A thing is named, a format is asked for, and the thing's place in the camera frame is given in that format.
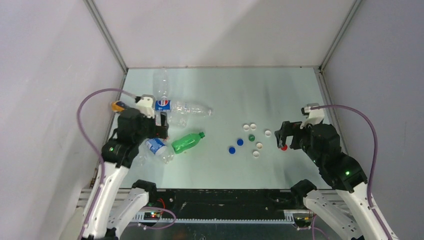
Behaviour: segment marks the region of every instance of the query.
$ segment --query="bottle label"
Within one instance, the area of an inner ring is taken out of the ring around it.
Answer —
[[[154,109],[161,112],[171,112],[171,100],[156,101]]]
[[[156,152],[160,149],[165,147],[165,144],[159,139],[159,138],[152,138],[146,141],[146,146],[150,151],[156,155]]]

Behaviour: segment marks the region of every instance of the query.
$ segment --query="yellow object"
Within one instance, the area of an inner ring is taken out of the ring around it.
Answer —
[[[112,108],[112,111],[114,111],[115,113],[120,113],[124,111],[125,109],[130,108],[123,101],[114,101],[110,104],[110,107]]]

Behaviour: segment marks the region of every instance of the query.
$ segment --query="green plastic bottle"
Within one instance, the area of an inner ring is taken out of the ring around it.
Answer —
[[[178,140],[173,141],[171,145],[173,149],[175,150],[175,154],[180,154],[184,152],[185,150],[191,149],[192,147],[196,146],[200,142],[200,139],[204,137],[205,137],[204,132],[200,132],[199,134],[190,133],[183,136],[182,138]]]

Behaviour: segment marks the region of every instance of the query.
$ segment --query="wall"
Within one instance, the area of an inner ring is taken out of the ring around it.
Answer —
[[[378,159],[373,194],[400,239],[423,239],[424,1],[367,0],[324,76],[333,101],[373,121]],[[360,117],[338,112],[349,153],[366,173],[372,134]]]
[[[319,65],[354,0],[96,0],[125,63]]]
[[[82,0],[2,1],[0,32],[1,239],[58,239],[96,165],[78,105],[123,72]],[[115,98],[83,109],[99,147]]]

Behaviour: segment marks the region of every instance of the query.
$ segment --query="white bottle cap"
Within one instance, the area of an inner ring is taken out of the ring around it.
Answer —
[[[252,155],[255,159],[259,158],[259,152],[258,151],[253,151]]]
[[[271,131],[270,130],[266,130],[265,131],[265,136],[267,136],[268,138],[271,137]]]

